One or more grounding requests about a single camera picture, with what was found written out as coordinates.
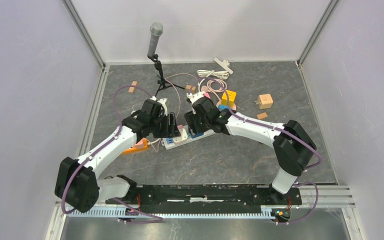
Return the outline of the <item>white cube adapter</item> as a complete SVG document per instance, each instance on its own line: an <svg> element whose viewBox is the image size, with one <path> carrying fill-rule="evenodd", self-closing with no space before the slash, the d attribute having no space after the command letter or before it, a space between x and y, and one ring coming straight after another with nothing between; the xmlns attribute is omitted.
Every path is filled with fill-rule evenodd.
<svg viewBox="0 0 384 240"><path fill-rule="evenodd" d="M185 142L189 137L189 132L188 132L187 128L182 128L179 130L179 132L180 132L180 136L173 138L173 143L175 145L178 145L178 144Z"/></svg>

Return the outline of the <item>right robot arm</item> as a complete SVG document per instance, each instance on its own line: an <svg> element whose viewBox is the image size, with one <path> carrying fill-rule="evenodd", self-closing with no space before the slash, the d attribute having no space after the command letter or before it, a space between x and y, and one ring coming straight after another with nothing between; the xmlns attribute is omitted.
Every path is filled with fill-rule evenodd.
<svg viewBox="0 0 384 240"><path fill-rule="evenodd" d="M247 117L229 108L219 110L208 97L189 94L192 110L184 116L189 131L196 135L209 130L254 140L271 147L277 157L279 170L271 183L269 199L282 204L289 190L306 170L317 147L304 128L295 120L273 123Z"/></svg>

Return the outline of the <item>blue cube adapter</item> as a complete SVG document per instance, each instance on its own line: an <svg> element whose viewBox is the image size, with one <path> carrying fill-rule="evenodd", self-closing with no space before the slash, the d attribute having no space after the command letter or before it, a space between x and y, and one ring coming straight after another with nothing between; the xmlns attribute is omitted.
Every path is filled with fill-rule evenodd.
<svg viewBox="0 0 384 240"><path fill-rule="evenodd" d="M204 133L192 134L192 135L191 135L191 138L192 138L192 139L195 139L195 138L199 138L199 137L201 137L201 136L203 136L203 135L204 135Z"/></svg>

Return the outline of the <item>long white power strip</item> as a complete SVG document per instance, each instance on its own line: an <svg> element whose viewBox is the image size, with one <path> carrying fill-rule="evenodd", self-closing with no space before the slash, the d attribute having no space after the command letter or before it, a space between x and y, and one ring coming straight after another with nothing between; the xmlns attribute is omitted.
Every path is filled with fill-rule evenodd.
<svg viewBox="0 0 384 240"><path fill-rule="evenodd" d="M186 145L186 144L189 144L189 143L192 143L192 142L204 139L204 138L212 136L214 134L215 134L214 131L208 130L208 131L204 132L204 134L202 136L192 139L191 138L191 134L188 132L188 139L185 142L183 142L183 143L174 144L173 137L168 137L168 138L163 138L162 141L161 141L161 144L165 147L166 150L170 150L170 149L173 149L173 148L176 148L176 147L180 147L182 145Z"/></svg>

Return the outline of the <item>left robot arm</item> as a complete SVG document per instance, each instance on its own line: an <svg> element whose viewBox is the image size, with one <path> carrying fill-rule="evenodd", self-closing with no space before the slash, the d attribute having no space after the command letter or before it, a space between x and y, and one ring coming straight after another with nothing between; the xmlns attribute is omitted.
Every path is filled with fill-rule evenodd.
<svg viewBox="0 0 384 240"><path fill-rule="evenodd" d="M121 121L113 133L87 153L60 163L54 194L62 205L69 204L81 213L89 211L97 202L119 197L125 204L133 203L137 190L126 179L99 179L103 171L122 152L152 134L155 138L180 136L176 115L169 112L167 99L151 97L142 108Z"/></svg>

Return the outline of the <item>beige dragon cube adapter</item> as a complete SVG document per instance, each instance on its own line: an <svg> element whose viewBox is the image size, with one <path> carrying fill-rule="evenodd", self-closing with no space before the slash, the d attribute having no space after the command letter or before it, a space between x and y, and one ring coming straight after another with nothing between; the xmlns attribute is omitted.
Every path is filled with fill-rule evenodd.
<svg viewBox="0 0 384 240"><path fill-rule="evenodd" d="M259 95L256 100L256 104L260 110L271 108L273 103L274 100L269 93Z"/></svg>

